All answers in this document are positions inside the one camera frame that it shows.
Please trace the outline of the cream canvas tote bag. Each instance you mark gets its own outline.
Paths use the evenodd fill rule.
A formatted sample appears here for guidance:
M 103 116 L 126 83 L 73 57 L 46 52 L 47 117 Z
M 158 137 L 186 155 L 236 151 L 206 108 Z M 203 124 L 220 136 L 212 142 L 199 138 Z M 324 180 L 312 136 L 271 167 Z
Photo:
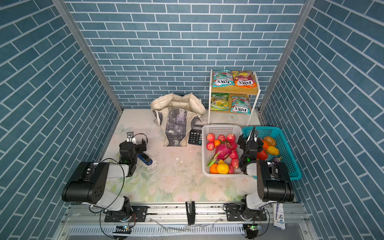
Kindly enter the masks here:
M 202 121 L 206 108 L 192 93 L 179 96 L 167 94 L 150 104 L 155 122 L 165 133 L 165 147 L 186 147 L 188 134 L 196 122 Z

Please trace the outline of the orange tangerine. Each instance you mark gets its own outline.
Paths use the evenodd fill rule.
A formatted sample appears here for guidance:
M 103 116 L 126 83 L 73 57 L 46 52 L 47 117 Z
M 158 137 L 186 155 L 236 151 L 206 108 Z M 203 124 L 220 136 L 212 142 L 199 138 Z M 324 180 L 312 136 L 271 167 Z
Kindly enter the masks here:
M 218 167 L 218 164 L 213 164 L 213 165 L 211 165 L 211 166 L 210 166 L 210 173 L 211 173 L 211 174 L 218 174 L 218 169 L 217 169 L 217 167 Z

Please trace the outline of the yellow corn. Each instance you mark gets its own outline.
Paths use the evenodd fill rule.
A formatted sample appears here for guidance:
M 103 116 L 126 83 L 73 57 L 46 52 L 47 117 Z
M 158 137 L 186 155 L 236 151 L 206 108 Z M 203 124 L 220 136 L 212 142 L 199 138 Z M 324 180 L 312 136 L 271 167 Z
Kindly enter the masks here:
M 280 151 L 274 146 L 269 146 L 267 148 L 267 152 L 269 155 L 272 155 L 272 156 L 278 156 L 280 154 Z

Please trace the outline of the pink dragon fruit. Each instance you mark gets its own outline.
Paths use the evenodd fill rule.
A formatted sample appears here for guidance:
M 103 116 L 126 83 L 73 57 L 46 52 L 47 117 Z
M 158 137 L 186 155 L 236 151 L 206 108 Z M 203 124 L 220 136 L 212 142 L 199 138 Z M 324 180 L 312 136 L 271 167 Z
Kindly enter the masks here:
M 207 167 L 213 165 L 216 161 L 225 160 L 230 156 L 232 150 L 237 149 L 236 143 L 224 143 L 216 147 L 214 156 L 207 163 Z

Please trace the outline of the green Fox's candy bag lower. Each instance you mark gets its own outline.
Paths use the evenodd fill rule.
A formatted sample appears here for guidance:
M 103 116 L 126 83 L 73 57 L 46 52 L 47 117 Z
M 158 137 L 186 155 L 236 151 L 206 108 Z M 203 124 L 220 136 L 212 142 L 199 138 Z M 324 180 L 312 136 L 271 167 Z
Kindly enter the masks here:
M 232 106 L 230 109 L 231 113 L 245 114 L 245 115 L 251 114 L 251 106 L 248 98 L 233 96 L 231 97 L 231 99 L 232 99 Z

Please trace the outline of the teal plastic basket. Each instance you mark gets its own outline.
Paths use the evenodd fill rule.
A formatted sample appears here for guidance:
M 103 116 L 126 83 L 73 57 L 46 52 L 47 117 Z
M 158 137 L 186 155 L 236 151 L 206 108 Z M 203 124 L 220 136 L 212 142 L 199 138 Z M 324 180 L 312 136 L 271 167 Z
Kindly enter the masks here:
M 278 156 L 269 155 L 265 161 L 271 162 L 275 158 L 280 158 L 280 161 L 285 163 L 288 169 L 291 181 L 300 180 L 302 178 L 301 171 L 282 130 L 277 127 L 255 127 L 255 130 L 259 132 L 258 137 L 260 139 L 266 136 L 274 138 L 277 143 L 276 148 L 280 151 Z

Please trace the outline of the white blue box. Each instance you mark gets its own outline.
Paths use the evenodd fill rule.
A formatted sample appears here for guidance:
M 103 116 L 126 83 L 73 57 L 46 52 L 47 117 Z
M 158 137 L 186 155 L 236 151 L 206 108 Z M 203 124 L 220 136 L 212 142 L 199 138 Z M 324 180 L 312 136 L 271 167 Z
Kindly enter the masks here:
M 273 207 L 273 226 L 280 230 L 286 229 L 284 206 L 280 203 L 272 204 Z

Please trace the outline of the yellow pear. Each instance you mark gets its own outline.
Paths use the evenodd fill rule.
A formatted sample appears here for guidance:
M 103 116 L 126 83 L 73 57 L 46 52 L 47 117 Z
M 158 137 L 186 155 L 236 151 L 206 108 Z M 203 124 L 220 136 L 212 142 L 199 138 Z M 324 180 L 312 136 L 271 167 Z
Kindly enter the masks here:
M 220 160 L 217 165 L 218 174 L 226 175 L 230 172 L 230 167 L 223 160 Z

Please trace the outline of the black calculator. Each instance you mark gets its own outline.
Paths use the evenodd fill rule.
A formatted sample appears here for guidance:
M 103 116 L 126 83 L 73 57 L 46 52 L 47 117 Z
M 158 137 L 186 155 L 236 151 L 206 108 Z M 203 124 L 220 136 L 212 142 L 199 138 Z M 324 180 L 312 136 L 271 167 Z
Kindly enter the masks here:
M 190 131 L 188 144 L 201 146 L 202 145 L 202 125 L 194 125 Z

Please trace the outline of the green Fox's candy bag top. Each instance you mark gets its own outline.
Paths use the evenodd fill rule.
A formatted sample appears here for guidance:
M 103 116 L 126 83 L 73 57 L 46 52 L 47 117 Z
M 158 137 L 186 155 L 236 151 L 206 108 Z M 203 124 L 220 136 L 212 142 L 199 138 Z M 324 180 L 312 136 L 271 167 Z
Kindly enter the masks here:
M 213 72 L 213 87 L 229 87 L 234 86 L 233 73 L 230 70 L 220 70 Z

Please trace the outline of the black rail clamp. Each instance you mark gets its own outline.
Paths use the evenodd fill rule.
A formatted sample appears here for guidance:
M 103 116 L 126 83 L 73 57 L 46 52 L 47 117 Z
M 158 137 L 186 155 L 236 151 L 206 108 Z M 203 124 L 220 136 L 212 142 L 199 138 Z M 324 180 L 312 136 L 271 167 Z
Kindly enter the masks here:
M 186 215 L 188 226 L 194 225 L 196 219 L 196 204 L 194 201 L 186 202 Z

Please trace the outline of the green fox's candy bag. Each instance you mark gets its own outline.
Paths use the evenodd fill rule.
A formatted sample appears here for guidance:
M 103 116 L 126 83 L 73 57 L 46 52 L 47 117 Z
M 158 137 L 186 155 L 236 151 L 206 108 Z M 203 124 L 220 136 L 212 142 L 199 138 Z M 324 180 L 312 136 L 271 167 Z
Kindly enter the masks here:
M 231 99 L 232 99 L 232 106 L 230 109 L 231 113 L 245 114 L 245 115 L 251 114 L 251 106 L 248 98 L 233 96 L 231 97 Z
M 229 87 L 234 86 L 233 73 L 230 70 L 220 70 L 213 72 L 213 87 Z

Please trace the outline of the red apple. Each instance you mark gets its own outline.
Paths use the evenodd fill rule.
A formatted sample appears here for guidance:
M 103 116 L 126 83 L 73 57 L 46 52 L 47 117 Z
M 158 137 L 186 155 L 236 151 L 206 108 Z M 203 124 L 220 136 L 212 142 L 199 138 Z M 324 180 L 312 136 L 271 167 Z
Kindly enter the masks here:
M 227 135 L 227 141 L 229 143 L 234 143 L 236 141 L 236 136 L 234 134 L 228 134 Z
M 213 151 L 215 149 L 215 143 L 214 142 L 208 142 L 206 145 L 206 148 L 208 151 Z
M 216 140 L 216 136 L 213 133 L 209 133 L 207 134 L 206 139 L 208 142 L 214 142 Z

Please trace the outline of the white plastic basket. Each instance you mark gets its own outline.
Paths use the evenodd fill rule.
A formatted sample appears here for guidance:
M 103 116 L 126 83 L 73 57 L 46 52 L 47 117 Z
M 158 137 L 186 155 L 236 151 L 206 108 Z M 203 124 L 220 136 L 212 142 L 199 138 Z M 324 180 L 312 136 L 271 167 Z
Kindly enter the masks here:
M 240 170 L 240 168 L 235 168 L 234 173 L 230 174 L 220 174 L 212 173 L 211 168 L 213 164 L 218 164 L 219 161 L 223 161 L 226 165 L 231 164 L 232 158 L 230 154 L 232 153 L 232 147 L 228 142 L 221 143 L 217 147 L 214 147 L 212 150 L 208 148 L 208 145 L 212 145 L 207 139 L 207 135 L 213 134 L 215 137 L 223 135 L 225 138 L 232 134 L 235 136 L 237 141 L 242 135 L 242 128 L 237 125 L 205 125 L 202 128 L 202 170 L 203 174 L 207 177 L 214 178 L 239 178 L 245 176 L 245 174 Z

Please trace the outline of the blue black stapler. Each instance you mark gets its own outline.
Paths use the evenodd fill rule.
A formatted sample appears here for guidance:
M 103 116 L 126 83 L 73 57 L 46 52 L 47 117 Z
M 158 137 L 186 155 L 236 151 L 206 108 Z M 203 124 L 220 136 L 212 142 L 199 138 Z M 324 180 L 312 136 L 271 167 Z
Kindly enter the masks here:
M 153 163 L 153 160 L 145 153 L 138 154 L 138 158 L 147 166 Z

